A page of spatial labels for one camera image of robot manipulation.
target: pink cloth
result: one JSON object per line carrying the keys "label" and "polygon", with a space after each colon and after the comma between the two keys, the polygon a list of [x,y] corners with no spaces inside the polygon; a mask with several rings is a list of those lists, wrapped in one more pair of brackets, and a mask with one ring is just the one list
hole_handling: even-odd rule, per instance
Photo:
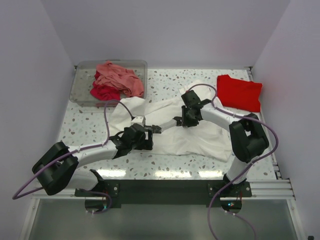
{"label": "pink cloth", "polygon": [[97,85],[114,87],[127,97],[142,97],[145,92],[142,81],[131,69],[107,61],[104,64],[98,64],[96,71],[100,74],[94,82]]}

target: speckled countertop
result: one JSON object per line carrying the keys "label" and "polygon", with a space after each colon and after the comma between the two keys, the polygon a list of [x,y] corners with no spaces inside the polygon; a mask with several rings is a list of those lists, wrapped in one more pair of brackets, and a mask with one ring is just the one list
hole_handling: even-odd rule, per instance
{"label": "speckled countertop", "polygon": [[[246,70],[227,69],[149,69],[146,99],[157,102],[173,98],[179,94],[181,86],[195,80],[217,84],[217,76],[229,74],[232,78],[249,81]],[[232,109],[238,113],[245,111]],[[106,126],[103,109],[80,107],[68,103],[59,141],[66,145],[82,145],[100,142],[106,138]],[[104,178],[110,179],[222,179],[231,162],[221,162],[214,158],[197,154],[189,155],[156,155],[131,152],[127,156],[111,160],[101,160],[77,171],[96,169]],[[268,157],[256,163],[248,173],[249,180],[276,179],[273,160]]]}

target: transparent plastic bin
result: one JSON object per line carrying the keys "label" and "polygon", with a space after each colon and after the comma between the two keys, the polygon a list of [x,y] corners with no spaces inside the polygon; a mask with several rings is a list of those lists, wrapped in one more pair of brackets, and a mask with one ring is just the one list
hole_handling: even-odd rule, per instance
{"label": "transparent plastic bin", "polygon": [[[82,107],[103,107],[106,101],[96,99],[90,94],[93,88],[92,83],[96,80],[96,66],[103,64],[108,60],[92,60],[82,61],[76,66],[76,71],[73,79],[73,84],[70,92],[70,101],[77,103]],[[109,60],[113,64],[117,64],[126,69],[132,69],[134,73],[143,83],[144,94],[142,98],[147,96],[147,83],[148,83],[148,67],[147,62],[143,60]],[[126,98],[126,95],[121,94],[120,98]],[[115,107],[117,103],[111,103],[110,107]]]}

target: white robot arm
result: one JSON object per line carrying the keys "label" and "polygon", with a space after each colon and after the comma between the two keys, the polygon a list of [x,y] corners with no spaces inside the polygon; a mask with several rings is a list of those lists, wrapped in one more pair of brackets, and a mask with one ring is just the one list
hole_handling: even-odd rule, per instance
{"label": "white robot arm", "polygon": [[[182,117],[177,116],[161,125],[148,126],[144,116],[136,116],[130,127],[125,127],[123,131],[111,136],[106,144],[102,142],[68,147],[63,142],[57,142],[34,165],[33,173],[46,168],[46,165],[57,157],[74,152],[45,169],[37,179],[48,195],[54,195],[65,188],[92,190],[98,184],[98,173],[93,170],[75,172],[77,168],[100,160],[119,158],[131,150],[152,150],[153,134],[161,134],[172,127],[195,127],[202,120],[215,123],[230,132],[232,153],[229,161],[232,161],[232,165],[223,178],[227,182],[237,177],[252,160],[268,148],[269,142],[261,124],[246,119],[239,120],[234,117],[233,112],[226,109],[223,113],[217,110],[210,100],[201,101],[193,90],[181,97],[185,104],[182,106]],[[248,117],[258,119],[252,113]],[[246,178],[247,173],[233,184],[240,184]]]}

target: white wall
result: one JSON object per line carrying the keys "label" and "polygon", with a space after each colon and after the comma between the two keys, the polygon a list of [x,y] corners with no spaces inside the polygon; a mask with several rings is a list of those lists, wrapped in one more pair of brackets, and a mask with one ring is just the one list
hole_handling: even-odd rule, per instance
{"label": "white wall", "polygon": [[253,66],[290,0],[41,0],[74,64]]}
{"label": "white wall", "polygon": [[12,200],[55,142],[73,66],[39,0],[0,2],[0,239],[18,239],[30,198]]}
{"label": "white wall", "polygon": [[276,158],[290,177],[308,235],[320,239],[320,1],[291,0],[253,77],[263,83],[266,121],[280,138]]}

